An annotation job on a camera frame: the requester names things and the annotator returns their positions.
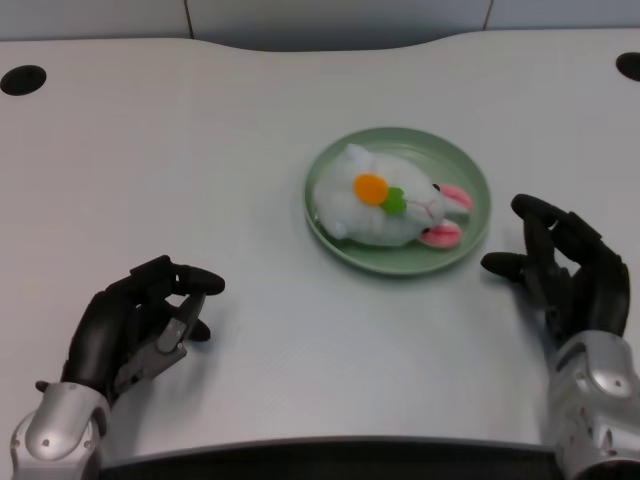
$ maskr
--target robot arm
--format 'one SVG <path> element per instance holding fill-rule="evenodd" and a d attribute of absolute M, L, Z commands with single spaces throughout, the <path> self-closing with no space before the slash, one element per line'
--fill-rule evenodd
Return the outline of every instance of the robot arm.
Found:
<path fill-rule="evenodd" d="M 14 480 L 98 478 L 98 446 L 110 408 L 130 386 L 155 378 L 187 354 L 184 341 L 206 341 L 198 319 L 207 295 L 224 290 L 219 276 L 159 257 L 96 294 L 69 348 L 59 383 L 38 382 L 38 409 L 11 441 Z M 186 295 L 179 306 L 169 295 Z"/>
<path fill-rule="evenodd" d="M 526 255 L 490 253 L 484 268 L 522 284 L 545 310 L 557 352 L 548 417 L 568 480 L 640 475 L 640 381 L 622 338 L 630 303 L 621 258 L 574 213 L 528 195 L 511 204 L 524 221 Z M 558 249 L 580 268 L 571 276 Z"/>

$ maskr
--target white plush toy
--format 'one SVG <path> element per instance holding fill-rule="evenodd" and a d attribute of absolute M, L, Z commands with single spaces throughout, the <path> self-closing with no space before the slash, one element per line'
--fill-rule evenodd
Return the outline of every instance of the white plush toy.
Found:
<path fill-rule="evenodd" d="M 468 213 L 471 197 L 453 185 L 435 185 L 408 160 L 349 144 L 318 179 L 318 220 L 336 239 L 402 246 L 419 240 L 453 248 L 462 230 L 447 213 Z"/>

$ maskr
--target white table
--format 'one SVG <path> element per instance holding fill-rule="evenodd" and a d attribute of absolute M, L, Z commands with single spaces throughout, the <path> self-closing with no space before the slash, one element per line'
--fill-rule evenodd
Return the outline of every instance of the white table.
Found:
<path fill-rule="evenodd" d="M 479 260 L 523 249 L 509 202 L 524 192 L 577 211 L 640 277 L 640 83 L 615 68 L 639 39 L 491 32 L 282 54 L 188 40 L 0 44 L 0 72 L 48 73 L 32 95 L 0 95 L 0 438 L 37 406 L 34 382 L 59 378 L 93 293 L 167 253 L 227 280 L 203 312 L 215 338 L 116 404 L 108 462 L 318 435 L 538 443 L 542 347 L 523 297 Z M 447 138 L 490 184 L 487 240 L 441 274 L 369 276 L 305 225 L 314 156 L 390 125 Z M 8 449 L 0 458 L 6 476 Z"/>

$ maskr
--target pink bunny ear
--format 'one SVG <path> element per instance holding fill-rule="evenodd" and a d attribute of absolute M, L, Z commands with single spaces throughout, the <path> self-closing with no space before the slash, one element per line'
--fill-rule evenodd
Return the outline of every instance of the pink bunny ear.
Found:
<path fill-rule="evenodd" d="M 435 248 L 457 247 L 462 238 L 462 229 L 451 220 L 443 220 L 440 225 L 420 235 L 420 241 Z"/>
<path fill-rule="evenodd" d="M 471 195 L 455 185 L 441 184 L 440 192 L 444 196 L 447 212 L 468 213 L 473 208 Z"/>

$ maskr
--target wall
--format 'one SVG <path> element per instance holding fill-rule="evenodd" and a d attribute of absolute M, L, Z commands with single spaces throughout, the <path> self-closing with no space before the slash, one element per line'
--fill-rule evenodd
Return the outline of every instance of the wall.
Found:
<path fill-rule="evenodd" d="M 640 27 L 640 0 L 187 0 L 195 38 L 390 48 L 483 28 Z M 190 36 L 185 0 L 0 0 L 0 40 Z"/>

